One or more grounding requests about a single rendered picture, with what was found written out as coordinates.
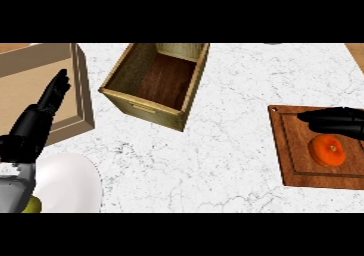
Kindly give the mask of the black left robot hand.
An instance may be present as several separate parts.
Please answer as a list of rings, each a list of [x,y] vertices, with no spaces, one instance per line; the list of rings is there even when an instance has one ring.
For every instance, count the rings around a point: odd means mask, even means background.
[[[7,135],[0,135],[0,161],[31,164],[41,153],[53,117],[59,109],[68,84],[66,70],[52,78],[40,99],[24,109]]]

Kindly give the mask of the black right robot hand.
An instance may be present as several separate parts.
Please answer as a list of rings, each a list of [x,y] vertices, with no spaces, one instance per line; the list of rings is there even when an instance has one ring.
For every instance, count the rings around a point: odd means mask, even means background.
[[[340,134],[364,141],[364,110],[332,107],[306,111],[297,118],[309,124],[309,129],[322,134]]]

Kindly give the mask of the orange squash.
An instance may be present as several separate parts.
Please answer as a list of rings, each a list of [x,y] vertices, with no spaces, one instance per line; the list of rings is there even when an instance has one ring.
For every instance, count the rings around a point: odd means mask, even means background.
[[[326,134],[316,135],[307,144],[313,161],[322,166],[340,166],[345,160],[345,153],[340,140]]]

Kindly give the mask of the brown wooden cutting board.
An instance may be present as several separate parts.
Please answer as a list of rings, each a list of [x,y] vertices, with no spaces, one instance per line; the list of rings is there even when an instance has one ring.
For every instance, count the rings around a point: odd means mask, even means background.
[[[297,118],[300,112],[311,110],[317,110],[317,107],[267,106],[282,184],[295,187],[364,190],[364,141],[332,135],[344,150],[344,162],[340,166],[320,165],[309,150],[310,141],[317,133]]]

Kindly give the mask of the wooden box basket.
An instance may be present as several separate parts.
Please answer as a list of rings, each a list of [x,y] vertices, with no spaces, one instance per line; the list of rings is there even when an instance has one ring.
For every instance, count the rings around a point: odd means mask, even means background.
[[[99,92],[118,110],[183,131],[208,43],[130,43]]]

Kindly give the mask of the tan wooden cabinet door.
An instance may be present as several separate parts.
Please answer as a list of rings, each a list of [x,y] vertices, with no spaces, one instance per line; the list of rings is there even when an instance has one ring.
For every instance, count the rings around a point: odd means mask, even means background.
[[[7,134],[25,107],[66,70],[71,88],[55,114],[46,144],[94,128],[84,53],[75,43],[43,43],[0,54],[0,135]]]

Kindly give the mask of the white plate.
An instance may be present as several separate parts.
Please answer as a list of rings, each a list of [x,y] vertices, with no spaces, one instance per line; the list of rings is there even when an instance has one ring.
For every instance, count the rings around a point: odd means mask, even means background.
[[[90,160],[75,153],[59,153],[35,164],[32,195],[41,201],[43,213],[97,213],[102,184]]]

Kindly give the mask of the tan wooden panel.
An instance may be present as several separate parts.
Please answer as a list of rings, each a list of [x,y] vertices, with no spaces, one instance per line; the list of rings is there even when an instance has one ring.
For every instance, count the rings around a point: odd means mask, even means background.
[[[364,73],[364,43],[345,43],[345,48]]]

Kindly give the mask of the yellow-green vegetable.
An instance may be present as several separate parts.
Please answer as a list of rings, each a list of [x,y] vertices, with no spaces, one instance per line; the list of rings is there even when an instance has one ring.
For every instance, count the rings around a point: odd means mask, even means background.
[[[27,206],[22,210],[24,213],[40,213],[41,212],[41,201],[35,196],[28,199]]]

